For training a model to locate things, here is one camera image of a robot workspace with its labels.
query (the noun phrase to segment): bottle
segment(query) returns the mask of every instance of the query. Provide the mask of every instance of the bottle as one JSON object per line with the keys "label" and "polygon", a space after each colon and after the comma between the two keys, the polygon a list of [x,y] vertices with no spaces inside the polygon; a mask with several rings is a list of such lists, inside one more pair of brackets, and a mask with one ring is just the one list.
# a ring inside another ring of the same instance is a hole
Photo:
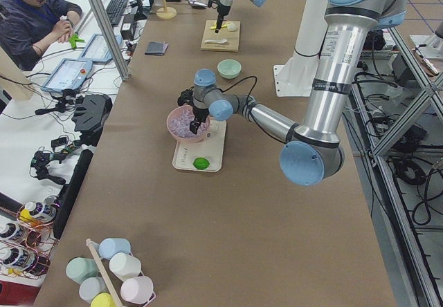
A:
{"label": "bottle", "polygon": [[6,268],[41,276],[48,272],[51,262],[47,257],[23,248],[4,248],[0,250],[0,261]]}
{"label": "bottle", "polygon": [[0,229],[0,240],[33,248],[40,243],[41,236],[38,232],[18,223],[7,223],[3,229]]}
{"label": "bottle", "polygon": [[57,210],[52,205],[41,202],[28,202],[25,209],[29,211],[31,217],[42,223],[50,223],[54,220]]}

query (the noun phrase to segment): cup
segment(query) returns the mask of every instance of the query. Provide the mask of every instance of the cup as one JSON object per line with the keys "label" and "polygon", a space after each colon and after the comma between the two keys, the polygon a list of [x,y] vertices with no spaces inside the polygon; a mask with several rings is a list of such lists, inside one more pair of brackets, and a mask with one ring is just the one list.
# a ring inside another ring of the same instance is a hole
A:
{"label": "cup", "polygon": [[85,279],[78,290],[80,298],[85,300],[88,304],[103,292],[107,292],[107,287],[102,277],[90,277]]}
{"label": "cup", "polygon": [[155,298],[154,283],[147,276],[129,278],[120,288],[123,300],[133,304],[146,304]]}
{"label": "cup", "polygon": [[137,277],[141,272],[141,262],[125,253],[115,254],[109,261],[109,269],[121,280]]}
{"label": "cup", "polygon": [[109,293],[100,293],[91,302],[91,307],[116,307]]}
{"label": "cup", "polygon": [[101,242],[98,252],[101,257],[110,260],[119,252],[131,254],[131,244],[124,238],[107,238]]}
{"label": "cup", "polygon": [[66,275],[74,282],[81,284],[89,277],[97,277],[98,267],[93,259],[76,257],[66,266]]}

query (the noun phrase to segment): wooden handle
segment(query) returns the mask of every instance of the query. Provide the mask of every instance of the wooden handle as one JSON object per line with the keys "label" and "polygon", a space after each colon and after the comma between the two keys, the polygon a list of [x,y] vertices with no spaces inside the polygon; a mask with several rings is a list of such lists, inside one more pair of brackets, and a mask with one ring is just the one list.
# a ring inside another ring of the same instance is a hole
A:
{"label": "wooden handle", "polygon": [[89,250],[91,251],[92,257],[97,264],[100,274],[102,274],[102,278],[105,281],[106,287],[108,288],[109,294],[111,295],[116,307],[123,307],[122,301],[120,300],[116,289],[112,285],[111,279],[109,278],[105,266],[103,265],[102,260],[100,260],[100,256],[98,255],[96,248],[93,246],[91,239],[86,239],[86,246],[88,246]]}

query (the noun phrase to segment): dark blue shirt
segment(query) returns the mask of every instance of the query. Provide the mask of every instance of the dark blue shirt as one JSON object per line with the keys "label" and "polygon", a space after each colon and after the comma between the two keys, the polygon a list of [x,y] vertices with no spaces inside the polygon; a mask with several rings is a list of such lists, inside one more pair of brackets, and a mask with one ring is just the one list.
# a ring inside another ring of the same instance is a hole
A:
{"label": "dark blue shirt", "polygon": [[62,15],[70,10],[81,15],[82,10],[65,0],[47,0],[41,8],[21,2],[0,0],[7,18],[0,17],[0,45],[21,70],[31,71],[40,58],[33,44],[47,36]]}

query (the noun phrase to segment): green lime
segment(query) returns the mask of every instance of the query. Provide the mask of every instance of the green lime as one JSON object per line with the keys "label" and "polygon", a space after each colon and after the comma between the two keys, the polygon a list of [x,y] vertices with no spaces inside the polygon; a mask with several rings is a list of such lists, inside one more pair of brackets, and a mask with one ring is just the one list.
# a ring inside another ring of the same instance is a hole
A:
{"label": "green lime", "polygon": [[194,165],[198,170],[204,170],[209,166],[209,161],[204,157],[197,157],[192,165]]}

